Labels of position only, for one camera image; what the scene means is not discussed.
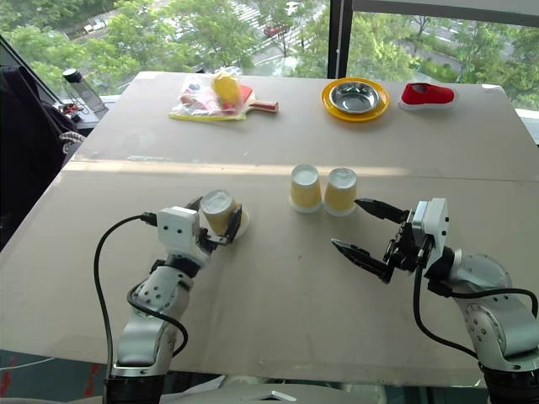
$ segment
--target wire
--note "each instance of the wire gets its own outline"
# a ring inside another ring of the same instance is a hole
[[[99,256],[101,255],[101,249],[107,237],[116,230],[118,227],[128,223],[130,221],[136,221],[141,219],[140,215],[128,217],[122,221],[119,221],[112,227],[110,227],[99,240],[98,246],[95,249],[95,256],[93,257],[93,281],[95,283],[95,290],[98,294],[99,305],[101,306],[101,313],[103,314],[104,333],[107,338],[107,376],[110,377],[112,371],[112,356],[113,356],[113,343],[112,332],[110,331],[109,313],[107,312],[107,304],[104,301],[103,290],[101,289],[101,282],[99,281]]]
[[[462,345],[459,345],[458,343],[453,343],[452,341],[448,341],[444,338],[438,337],[423,324],[423,320],[421,319],[421,310],[419,307],[419,302],[420,302],[420,297],[421,297],[421,279],[422,278],[423,278],[423,268],[422,268],[422,265],[418,264],[417,268],[415,269],[415,278],[414,278],[414,319],[419,330],[421,330],[424,335],[426,335],[430,339],[433,339],[437,343],[441,343],[442,345],[446,345],[447,347],[450,347],[450,348],[458,349],[459,351],[462,351],[463,353],[473,356],[475,359],[477,359],[478,356],[471,349],[463,347]]]
[[[537,303],[537,297],[533,294],[533,292],[530,292],[526,289],[516,289],[516,288],[505,288],[505,289],[493,289],[493,290],[485,290],[483,292],[476,292],[476,293],[454,293],[451,292],[450,296],[457,298],[457,299],[479,299],[481,297],[487,297],[487,296],[494,296],[494,295],[509,295],[509,294],[516,294],[516,295],[526,295],[531,299],[531,313],[535,318],[537,318],[537,308],[539,307],[539,304]]]
[[[175,326],[176,328],[179,329],[179,331],[182,333],[182,336],[184,338],[184,341],[179,345],[179,347],[176,348],[176,350],[174,351],[173,353],[173,357],[176,356],[177,354],[179,354],[180,352],[182,352],[185,348],[185,345],[187,345],[187,340],[189,339],[189,334],[187,333],[187,329],[185,328],[185,326],[179,322],[178,320],[176,320],[175,318],[172,318],[172,317],[169,317],[167,315],[164,315],[162,313],[160,313],[159,311],[154,311],[152,309],[148,309],[147,307],[143,306],[143,305],[140,305],[138,304],[135,300],[133,300],[133,292],[135,292],[135,290],[141,285],[142,283],[138,284],[137,286],[135,286],[133,289],[131,289],[129,291],[129,293],[127,294],[127,302],[132,305],[133,307],[135,307],[138,311],[142,311],[143,313],[145,314],[148,314],[150,316],[154,316],[160,320],[163,320],[164,322],[168,322],[169,324],[172,324],[173,326]]]
[[[37,364],[44,364],[46,362],[51,362],[54,359],[56,359],[56,358],[47,358],[47,359],[38,360],[37,362],[31,362],[29,364],[19,364],[17,366],[8,366],[8,367],[5,367],[5,368],[0,368],[0,372],[2,372],[4,370],[21,369],[21,368],[27,368],[29,366],[35,366]]]

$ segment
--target red shoe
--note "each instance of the red shoe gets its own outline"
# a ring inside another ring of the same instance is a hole
[[[411,82],[406,85],[398,106],[408,111],[417,109],[446,109],[456,102],[456,93],[447,87],[427,82]]]

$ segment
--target plastic bag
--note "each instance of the plastic bag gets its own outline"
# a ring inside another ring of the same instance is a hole
[[[168,117],[174,120],[244,120],[240,77],[241,70],[236,67],[222,68],[213,75],[188,75],[179,102]]]

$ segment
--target paper cup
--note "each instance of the paper cup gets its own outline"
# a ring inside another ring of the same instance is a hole
[[[355,209],[357,176],[348,168],[335,168],[329,173],[323,207],[333,216],[346,216]]]
[[[301,213],[312,213],[322,206],[320,178],[314,166],[300,164],[292,170],[290,203]]]
[[[236,209],[237,202],[223,189],[216,189],[204,196],[200,201],[200,209],[208,220],[211,229],[218,235],[224,236],[227,232],[228,221],[232,212]],[[236,237],[240,237],[249,224],[249,215],[242,206],[242,219]]]

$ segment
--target white cup rim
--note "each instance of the white cup rim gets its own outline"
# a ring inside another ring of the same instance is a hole
[[[298,172],[300,172],[301,170],[309,170],[311,173],[314,173],[316,174],[316,177],[315,179],[313,179],[310,183],[299,183],[297,182],[296,180],[296,175],[298,174]],[[304,187],[304,188],[308,188],[308,187],[312,187],[319,179],[320,175],[318,174],[318,170],[316,167],[314,167],[312,164],[298,164],[297,166],[294,167],[294,169],[292,170],[292,181],[300,186],[300,187]]]
[[[228,200],[227,207],[222,208],[220,210],[215,210],[215,209],[208,210],[207,205],[205,203],[209,199],[211,199],[213,196],[215,196],[216,194],[225,194],[228,197],[229,200]],[[209,193],[204,195],[204,198],[202,198],[202,200],[200,201],[200,208],[207,215],[220,215],[220,214],[226,212],[227,210],[229,210],[233,203],[234,203],[234,198],[226,190],[224,190],[224,189],[214,189],[213,191],[210,191]]]
[[[347,184],[346,186],[335,183],[335,174],[342,173],[342,172],[350,173],[351,174],[350,177],[352,176],[354,177],[354,182],[351,183],[350,185]],[[353,170],[350,170],[349,168],[344,168],[344,167],[335,168],[334,170],[331,170],[331,172],[329,173],[328,181],[336,189],[352,189],[357,184],[357,174]]]

